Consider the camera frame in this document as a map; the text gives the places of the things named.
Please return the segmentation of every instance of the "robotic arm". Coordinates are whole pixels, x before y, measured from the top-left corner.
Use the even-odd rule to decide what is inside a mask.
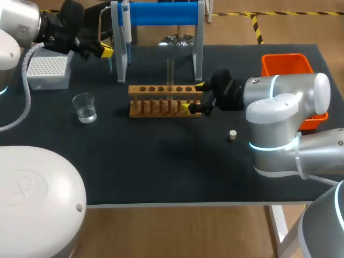
[[[209,116],[214,106],[223,111],[247,107],[254,168],[261,175],[308,178],[343,173],[344,129],[298,133],[305,119],[328,109],[331,90],[325,74],[254,77],[244,84],[223,70],[196,88],[211,90],[212,96],[204,105],[190,104],[191,113]]]
[[[56,15],[47,11],[40,13],[38,6],[28,0],[0,1],[0,30],[12,36],[19,46],[43,42],[46,49],[62,54],[72,50],[82,59],[87,59],[89,53],[99,58],[108,57],[109,48],[96,38],[83,35],[83,26],[84,8],[73,0],[66,0]]]
[[[98,30],[94,33],[93,27],[98,23],[85,23],[85,20],[94,20],[110,2],[86,9],[80,3],[66,0],[58,14],[49,11],[40,13],[36,4],[28,0],[0,1],[0,95],[4,93],[12,79],[13,72],[19,62],[20,47],[34,45],[25,55],[22,65],[22,78],[25,91],[25,109],[21,116],[9,125],[0,127],[0,132],[8,130],[25,119],[30,106],[31,97],[26,78],[28,62],[34,52],[44,47],[46,49],[68,54],[69,51],[79,53],[86,60],[89,53],[99,58],[111,57],[111,47],[98,40]],[[101,40],[109,34],[110,28],[106,24],[101,27]]]

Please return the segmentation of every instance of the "black tabletop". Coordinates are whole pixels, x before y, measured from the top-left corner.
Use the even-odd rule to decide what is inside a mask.
[[[332,98],[329,119],[317,131],[343,127],[343,99],[316,45],[205,46],[203,79],[227,68],[236,78],[261,74],[268,53],[303,53],[314,72],[327,74]],[[214,110],[211,117],[131,119],[128,84],[165,84],[167,58],[175,60],[175,85],[193,84],[191,49],[137,47],[127,83],[117,84],[108,61],[75,55],[69,89],[32,92],[32,108],[19,126],[0,135],[0,145],[52,150],[80,172],[88,204],[290,202],[315,200],[329,186],[298,176],[266,178],[253,169],[245,112]],[[0,105],[3,125],[24,108],[19,72]],[[97,120],[83,125],[71,104],[92,93]],[[226,142],[229,130],[238,132]],[[327,176],[341,180],[344,176]]]

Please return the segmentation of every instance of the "wooden floor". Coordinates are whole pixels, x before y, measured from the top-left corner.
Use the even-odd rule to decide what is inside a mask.
[[[41,9],[59,9],[63,2],[35,1]],[[214,0],[214,12],[231,11],[344,11],[344,0]],[[318,44],[344,92],[344,16],[259,16],[258,24],[265,44]],[[175,33],[175,27],[139,27],[139,44],[156,45]],[[249,18],[221,16],[206,24],[205,43],[257,41]],[[288,228],[302,210],[284,207]],[[276,257],[268,222],[261,206],[88,210],[74,258]]]

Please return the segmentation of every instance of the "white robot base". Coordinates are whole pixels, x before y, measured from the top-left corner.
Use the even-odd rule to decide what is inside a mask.
[[[78,171],[36,147],[0,147],[0,159],[0,257],[70,257],[86,210]]]

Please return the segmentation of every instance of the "orange container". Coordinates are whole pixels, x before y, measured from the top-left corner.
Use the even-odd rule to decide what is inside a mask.
[[[313,73],[307,58],[300,53],[264,55],[262,63],[262,76]],[[321,122],[326,121],[327,118],[327,112],[312,116],[305,120],[299,130],[314,130]]]

